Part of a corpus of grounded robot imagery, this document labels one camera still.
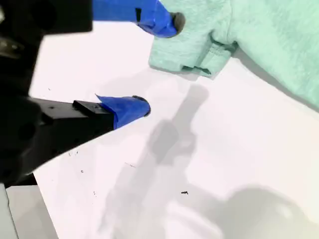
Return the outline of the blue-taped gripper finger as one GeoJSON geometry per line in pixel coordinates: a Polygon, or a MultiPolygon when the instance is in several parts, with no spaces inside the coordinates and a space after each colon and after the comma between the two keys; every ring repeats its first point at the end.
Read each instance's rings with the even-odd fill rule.
{"type": "Polygon", "coordinates": [[[131,22],[160,38],[181,33],[185,16],[159,0],[45,0],[44,29],[50,34],[88,32],[95,21],[131,22]]]}
{"type": "Polygon", "coordinates": [[[98,97],[98,103],[37,99],[40,126],[29,151],[29,170],[106,133],[146,117],[151,106],[142,97],[98,97]]]}

